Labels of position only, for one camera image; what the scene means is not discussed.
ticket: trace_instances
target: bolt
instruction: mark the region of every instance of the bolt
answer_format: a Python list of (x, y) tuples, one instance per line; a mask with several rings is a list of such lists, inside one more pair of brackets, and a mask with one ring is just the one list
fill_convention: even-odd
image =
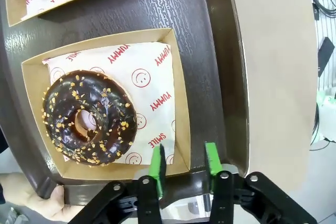
[(227, 173), (221, 173), (220, 177), (222, 179), (227, 179), (229, 177), (229, 175)]
[(115, 191), (118, 191), (118, 190), (120, 190), (120, 185), (115, 185), (114, 187), (113, 187), (113, 190), (115, 190)]
[(258, 177), (256, 175), (252, 175), (251, 178), (250, 178), (250, 180), (252, 182), (257, 182), (258, 181)]

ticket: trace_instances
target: donut hole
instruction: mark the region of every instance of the donut hole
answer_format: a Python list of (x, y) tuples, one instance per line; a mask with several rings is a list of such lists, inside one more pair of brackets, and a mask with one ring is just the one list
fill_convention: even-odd
[(95, 130), (97, 128), (97, 123), (95, 118), (86, 110), (81, 110), (76, 113), (75, 116), (75, 127), (76, 130), (83, 136), (88, 135), (88, 130)]

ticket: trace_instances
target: chocolate glaze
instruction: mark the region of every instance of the chocolate glaze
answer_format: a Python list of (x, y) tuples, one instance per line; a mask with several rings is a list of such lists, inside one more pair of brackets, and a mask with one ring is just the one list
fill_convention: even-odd
[[(96, 130), (88, 136), (75, 127), (80, 110), (91, 113)], [(131, 147), (137, 117), (125, 91), (107, 76), (74, 71), (62, 76), (47, 90), (42, 109), (47, 135), (56, 150), (89, 165), (106, 165)]]

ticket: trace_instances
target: human hand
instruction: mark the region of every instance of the human hand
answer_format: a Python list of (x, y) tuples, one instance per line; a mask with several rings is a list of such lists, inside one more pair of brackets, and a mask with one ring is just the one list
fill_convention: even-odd
[(49, 199), (40, 198), (23, 174), (0, 175), (6, 201), (26, 206), (52, 221), (69, 222), (83, 206), (64, 204), (64, 188), (56, 186)]

